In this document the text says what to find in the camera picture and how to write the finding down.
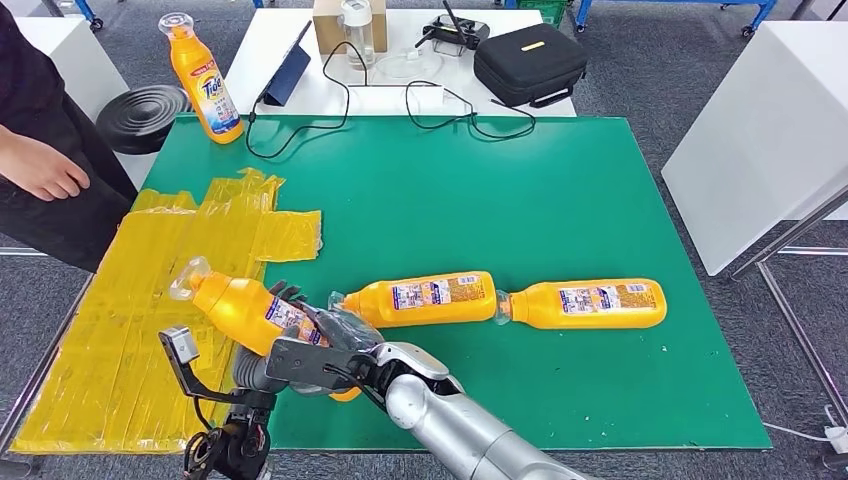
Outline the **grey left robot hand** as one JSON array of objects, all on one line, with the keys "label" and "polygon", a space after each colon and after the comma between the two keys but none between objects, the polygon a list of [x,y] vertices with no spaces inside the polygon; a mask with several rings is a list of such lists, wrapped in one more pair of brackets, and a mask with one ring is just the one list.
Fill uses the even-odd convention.
[{"label": "grey left robot hand", "polygon": [[329,395],[332,389],[304,382],[279,380],[266,375],[267,357],[239,345],[232,367],[235,385],[241,388],[279,393],[289,388],[303,396]]}]

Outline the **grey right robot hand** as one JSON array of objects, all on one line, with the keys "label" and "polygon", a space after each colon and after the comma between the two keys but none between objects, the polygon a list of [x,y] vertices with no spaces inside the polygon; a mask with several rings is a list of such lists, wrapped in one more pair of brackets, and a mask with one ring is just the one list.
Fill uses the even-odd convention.
[{"label": "grey right robot hand", "polygon": [[330,347],[349,351],[370,351],[385,341],[382,334],[357,315],[336,306],[314,307],[299,286],[278,281],[269,293],[303,312]]}]

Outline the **person's hand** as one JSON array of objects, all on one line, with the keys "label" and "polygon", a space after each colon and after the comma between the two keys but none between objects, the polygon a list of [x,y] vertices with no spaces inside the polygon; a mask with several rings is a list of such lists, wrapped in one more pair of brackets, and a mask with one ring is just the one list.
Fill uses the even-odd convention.
[{"label": "person's hand", "polygon": [[77,197],[90,186],[85,171],[51,146],[1,127],[1,176],[50,202]]}]

